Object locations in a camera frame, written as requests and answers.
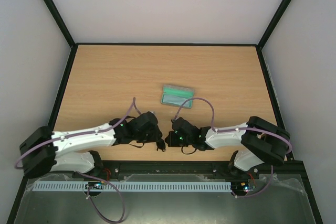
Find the white wall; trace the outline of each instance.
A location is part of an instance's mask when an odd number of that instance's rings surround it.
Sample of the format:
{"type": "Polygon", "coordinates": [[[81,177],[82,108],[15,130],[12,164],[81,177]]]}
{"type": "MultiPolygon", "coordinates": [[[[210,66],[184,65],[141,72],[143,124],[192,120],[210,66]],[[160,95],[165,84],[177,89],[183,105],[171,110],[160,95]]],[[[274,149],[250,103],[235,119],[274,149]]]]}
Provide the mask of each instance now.
{"type": "Polygon", "coordinates": [[[0,223],[23,176],[19,145],[47,124],[69,52],[43,0],[0,0],[0,223]]]}
{"type": "Polygon", "coordinates": [[[293,0],[263,50],[324,223],[336,217],[335,17],[335,0],[293,0]]]}
{"type": "Polygon", "coordinates": [[[281,0],[54,0],[76,42],[258,43],[281,0]]]}

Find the wooden tabletop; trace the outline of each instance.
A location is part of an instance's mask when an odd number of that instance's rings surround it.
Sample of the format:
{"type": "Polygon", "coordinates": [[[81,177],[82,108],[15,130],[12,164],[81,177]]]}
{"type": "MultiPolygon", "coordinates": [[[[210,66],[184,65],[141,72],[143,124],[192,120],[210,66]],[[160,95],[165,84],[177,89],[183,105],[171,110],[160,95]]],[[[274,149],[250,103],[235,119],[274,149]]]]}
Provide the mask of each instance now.
{"type": "MultiPolygon", "coordinates": [[[[226,127],[257,115],[276,123],[254,47],[80,45],[56,121],[56,131],[98,126],[122,117],[136,97],[141,112],[154,111],[165,138],[177,107],[162,105],[162,85],[193,88],[215,107],[215,126],[226,127]]],[[[211,109],[194,101],[180,116],[209,126],[211,109]]],[[[222,147],[184,155],[180,148],[156,151],[149,143],[95,148],[105,160],[226,161],[243,147],[222,147]]],[[[185,148],[191,152],[192,147],[185,148]]]]}

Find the black frame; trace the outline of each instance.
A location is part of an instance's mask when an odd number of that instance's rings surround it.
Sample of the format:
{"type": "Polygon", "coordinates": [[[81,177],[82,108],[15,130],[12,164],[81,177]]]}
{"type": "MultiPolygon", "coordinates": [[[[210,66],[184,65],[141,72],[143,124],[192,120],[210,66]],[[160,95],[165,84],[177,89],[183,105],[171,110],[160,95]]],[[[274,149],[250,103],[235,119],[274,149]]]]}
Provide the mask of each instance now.
{"type": "MultiPolygon", "coordinates": [[[[255,44],[184,44],[184,43],[76,43],[66,24],[64,23],[59,11],[57,10],[56,5],[54,4],[53,0],[44,0],[45,4],[47,5],[50,13],[55,19],[58,27],[60,28],[61,32],[63,33],[66,41],[68,42],[71,52],[68,58],[68,62],[63,74],[63,78],[56,96],[55,104],[53,110],[50,115],[50,119],[48,125],[53,129],[56,123],[56,119],[58,116],[58,112],[61,106],[61,102],[64,96],[64,92],[67,86],[67,82],[70,76],[72,64],[74,62],[76,52],[79,45],[138,45],[138,46],[242,46],[242,47],[255,47],[257,51],[257,55],[259,58],[260,66],[262,69],[262,73],[264,75],[265,84],[268,90],[268,94],[270,97],[270,101],[272,104],[272,108],[274,111],[274,115],[277,121],[278,126],[285,129],[284,121],[281,116],[281,112],[279,109],[278,101],[275,96],[275,92],[271,83],[271,79],[269,76],[269,72],[267,69],[267,65],[265,63],[265,59],[262,53],[262,49],[265,46],[267,40],[271,36],[273,30],[277,26],[278,22],[280,21],[282,15],[284,14],[285,10],[287,9],[288,5],[290,4],[291,0],[282,0],[281,4],[279,5],[276,13],[274,14],[271,22],[269,23],[268,27],[266,28],[260,42],[255,44]]],[[[228,161],[225,162],[127,162],[127,161],[105,161],[104,162],[107,166],[111,168],[112,177],[118,178],[121,174],[134,174],[134,173],[150,173],[154,171],[156,173],[157,170],[164,170],[165,173],[182,173],[182,174],[204,174],[207,175],[209,178],[214,179],[221,179],[225,177],[221,177],[218,173],[215,173],[214,170],[218,166],[225,166],[227,167],[228,161]]],[[[263,164],[258,166],[258,170],[261,174],[269,174],[270,169],[269,166],[263,164]]],[[[307,176],[307,172],[305,166],[302,161],[296,161],[294,159],[293,153],[289,153],[287,155],[287,161],[281,167],[275,167],[275,172],[278,174],[300,174],[304,188],[308,194],[309,203],[313,212],[313,216],[315,218],[316,223],[323,223],[322,218],[315,201],[315,197],[307,176]]],[[[238,182],[239,179],[228,179],[228,182],[238,182]]],[[[21,199],[23,197],[28,179],[23,178],[20,184],[18,193],[16,195],[12,210],[8,217],[7,224],[14,223],[21,199]]]]}

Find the purple hose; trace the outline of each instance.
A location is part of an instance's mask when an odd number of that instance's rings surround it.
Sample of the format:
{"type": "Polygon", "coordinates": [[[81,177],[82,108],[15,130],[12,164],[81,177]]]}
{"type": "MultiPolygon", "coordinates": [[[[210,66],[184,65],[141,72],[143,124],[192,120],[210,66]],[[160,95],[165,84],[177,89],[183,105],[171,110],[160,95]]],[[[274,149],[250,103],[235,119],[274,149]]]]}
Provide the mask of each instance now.
{"type": "Polygon", "coordinates": [[[244,195],[244,196],[237,196],[233,191],[232,194],[237,197],[237,198],[250,198],[250,197],[254,197],[257,196],[259,194],[261,194],[263,191],[265,191],[267,189],[267,187],[271,184],[273,180],[273,166],[271,165],[271,173],[270,173],[270,177],[269,177],[269,181],[267,182],[267,184],[263,187],[262,190],[256,192],[255,194],[250,194],[250,195],[244,195]]]}
{"type": "Polygon", "coordinates": [[[274,137],[280,139],[281,141],[285,142],[288,145],[287,154],[292,151],[292,145],[291,145],[291,143],[287,139],[285,139],[284,137],[279,136],[278,134],[275,134],[273,132],[269,132],[269,131],[265,131],[265,130],[261,130],[261,129],[257,129],[257,128],[250,128],[250,127],[242,127],[242,128],[238,128],[238,129],[229,129],[229,130],[218,130],[218,129],[216,129],[215,126],[214,126],[214,123],[215,123],[214,122],[215,121],[215,109],[212,106],[212,104],[209,101],[205,100],[204,98],[193,97],[193,98],[185,100],[181,104],[181,106],[179,107],[179,110],[177,111],[177,113],[176,113],[176,115],[175,115],[175,117],[173,119],[174,121],[177,119],[178,114],[180,113],[181,109],[183,108],[183,105],[185,103],[187,103],[188,101],[192,101],[192,100],[201,100],[201,101],[204,101],[207,104],[209,104],[209,106],[210,106],[210,108],[212,110],[211,129],[213,131],[218,132],[218,133],[224,133],[224,132],[236,132],[238,130],[238,131],[255,131],[255,132],[259,132],[259,133],[264,133],[264,134],[267,134],[267,135],[270,135],[270,136],[274,136],[274,137]]]}
{"type": "Polygon", "coordinates": [[[107,180],[105,180],[105,179],[97,178],[97,177],[93,177],[93,176],[86,175],[86,174],[84,174],[84,173],[80,173],[80,172],[77,172],[77,173],[78,173],[79,175],[83,176],[83,177],[92,178],[92,179],[95,179],[95,180],[98,180],[98,181],[103,181],[103,182],[109,184],[110,186],[112,186],[112,187],[116,190],[116,192],[119,194],[119,197],[120,197],[120,199],[121,199],[121,203],[122,203],[122,214],[121,214],[120,219],[117,220],[117,221],[109,220],[108,218],[106,218],[106,217],[105,217],[105,216],[98,210],[97,206],[94,204],[92,198],[90,197],[90,190],[91,190],[92,186],[89,187],[89,189],[88,189],[88,191],[87,191],[87,196],[88,196],[88,199],[91,201],[91,203],[92,203],[92,205],[93,205],[93,208],[95,209],[96,213],[97,213],[97,214],[99,215],[99,217],[100,217],[101,219],[103,219],[105,222],[110,223],[110,224],[117,224],[117,223],[121,223],[121,222],[123,222],[123,221],[124,221],[123,218],[124,218],[124,216],[125,216],[125,209],[126,209],[126,207],[125,207],[125,200],[124,200],[123,196],[121,195],[121,192],[117,189],[117,187],[116,187],[114,184],[112,184],[111,182],[109,182],[109,181],[107,181],[107,180]]]}
{"type": "MultiPolygon", "coordinates": [[[[111,127],[108,127],[107,129],[105,130],[99,130],[98,133],[104,133],[104,132],[108,132],[110,131],[111,129],[117,127],[122,121],[124,121],[126,119],[126,117],[130,114],[131,110],[133,107],[136,107],[135,105],[135,97],[133,97],[133,102],[131,104],[131,106],[129,107],[129,109],[127,110],[126,114],[114,125],[112,125],[111,127]]],[[[68,138],[71,138],[71,137],[74,137],[74,136],[82,136],[82,135],[87,135],[87,134],[93,134],[93,133],[96,133],[95,131],[85,131],[85,132],[80,132],[80,133],[73,133],[73,134],[69,134],[67,135],[65,138],[68,139],[68,138]]],[[[18,160],[15,162],[14,164],[14,167],[15,169],[23,169],[23,167],[20,167],[18,166],[18,164],[20,163],[21,160],[23,160],[26,156],[28,156],[30,153],[32,153],[33,151],[41,148],[42,146],[44,145],[47,145],[47,144],[51,144],[52,142],[54,141],[58,141],[58,140],[61,140],[60,137],[57,137],[57,138],[54,138],[54,139],[50,139],[50,140],[47,140],[45,142],[42,142],[36,146],[34,146],[33,148],[29,149],[28,151],[26,151],[21,157],[18,158],[18,160]]]]}

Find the purple cable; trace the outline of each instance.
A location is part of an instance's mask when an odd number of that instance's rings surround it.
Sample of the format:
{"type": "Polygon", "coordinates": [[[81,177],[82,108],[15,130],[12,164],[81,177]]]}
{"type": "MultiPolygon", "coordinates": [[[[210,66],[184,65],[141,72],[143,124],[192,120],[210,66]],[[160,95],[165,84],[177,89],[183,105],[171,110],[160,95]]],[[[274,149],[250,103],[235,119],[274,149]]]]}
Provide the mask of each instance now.
{"type": "Polygon", "coordinates": [[[262,190],[256,192],[255,194],[251,194],[251,195],[244,195],[244,196],[237,196],[233,191],[232,191],[232,194],[237,197],[237,198],[250,198],[250,197],[253,197],[253,196],[257,196],[259,194],[261,194],[263,191],[265,191],[267,189],[267,187],[271,184],[273,180],[273,166],[271,165],[271,173],[270,173],[270,177],[269,177],[269,181],[267,182],[267,184],[263,187],[262,190]]]}
{"type": "Polygon", "coordinates": [[[212,110],[211,129],[212,129],[213,131],[218,132],[218,133],[224,133],[224,132],[236,132],[236,131],[238,130],[238,131],[255,131],[255,132],[259,132],[259,133],[264,133],[264,134],[267,134],[267,135],[270,135],[270,136],[274,136],[274,137],[280,139],[281,141],[285,142],[285,143],[288,145],[287,154],[290,153],[290,152],[292,151],[292,145],[291,145],[291,143],[290,143],[287,139],[285,139],[284,137],[279,136],[278,134],[275,134],[275,133],[273,133],[273,132],[269,132],[269,131],[265,131],[265,130],[261,130],[261,129],[257,129],[257,128],[251,128],[251,127],[241,127],[241,128],[237,128],[237,129],[229,129],[229,130],[218,130],[218,129],[216,129],[215,126],[214,126],[214,123],[215,123],[215,122],[214,122],[214,121],[215,121],[215,109],[214,109],[214,107],[212,106],[212,104],[211,104],[209,101],[205,100],[204,98],[193,97],[193,98],[190,98],[190,99],[185,100],[185,101],[181,104],[181,106],[179,107],[179,110],[177,111],[177,113],[176,113],[176,115],[175,115],[175,117],[174,117],[174,119],[173,119],[174,121],[177,119],[178,114],[180,113],[181,109],[183,108],[183,105],[184,105],[185,103],[187,103],[188,101],[192,101],[192,100],[201,100],[201,101],[204,101],[204,102],[206,102],[207,104],[209,104],[209,106],[210,106],[210,108],[211,108],[211,110],[212,110]]]}
{"type": "MultiPolygon", "coordinates": [[[[126,114],[114,125],[112,125],[111,127],[108,127],[107,129],[105,130],[99,130],[98,133],[104,133],[104,132],[107,132],[107,131],[110,131],[111,129],[117,127],[122,121],[124,121],[126,119],[126,117],[130,114],[132,108],[135,107],[136,108],[136,105],[135,105],[135,97],[133,97],[133,102],[131,104],[131,106],[129,107],[129,109],[127,110],[126,114]]],[[[93,133],[96,133],[95,131],[85,131],[85,132],[80,132],[80,133],[73,133],[73,134],[69,134],[67,135],[65,138],[68,139],[68,138],[71,138],[71,137],[74,137],[74,136],[82,136],[82,135],[87,135],[87,134],[93,134],[93,133]]],[[[36,146],[34,146],[33,148],[29,149],[28,151],[26,151],[24,154],[22,154],[21,157],[18,158],[18,160],[15,162],[14,164],[14,167],[15,169],[23,169],[23,167],[20,167],[18,166],[18,164],[20,163],[21,160],[23,160],[26,156],[28,156],[30,153],[32,153],[33,151],[41,148],[42,146],[44,145],[47,145],[47,144],[51,144],[52,142],[54,141],[58,141],[58,140],[61,140],[60,137],[57,137],[57,138],[54,138],[54,139],[50,139],[50,140],[47,140],[45,142],[42,142],[36,146]]]]}
{"type": "Polygon", "coordinates": [[[92,178],[92,179],[95,179],[95,180],[98,180],[98,181],[103,181],[103,182],[109,184],[110,186],[112,186],[112,187],[116,190],[116,192],[119,194],[119,197],[120,197],[120,199],[121,199],[121,203],[122,203],[122,214],[121,214],[120,219],[117,220],[117,221],[109,220],[108,218],[106,218],[106,217],[105,217],[105,216],[98,210],[97,206],[94,204],[94,202],[93,202],[93,200],[92,200],[92,198],[91,198],[91,196],[90,196],[90,190],[91,190],[91,188],[92,188],[93,186],[90,186],[89,189],[88,189],[88,191],[87,191],[87,196],[88,196],[87,199],[89,199],[89,200],[91,201],[91,203],[92,203],[92,205],[93,205],[93,208],[95,209],[96,213],[97,213],[97,214],[99,215],[99,217],[100,217],[101,219],[103,219],[105,222],[110,223],[110,224],[117,224],[117,223],[121,223],[121,222],[123,222],[123,221],[124,221],[123,218],[124,218],[124,216],[125,216],[125,209],[126,209],[126,207],[125,207],[125,200],[124,200],[123,196],[121,195],[121,192],[117,189],[117,187],[116,187],[114,184],[112,184],[111,182],[109,182],[109,181],[107,181],[107,180],[105,180],[105,179],[97,178],[97,177],[93,177],[93,176],[86,175],[86,174],[83,174],[83,173],[80,173],[80,172],[77,172],[77,173],[78,173],[79,175],[83,176],[83,177],[92,178]]]}

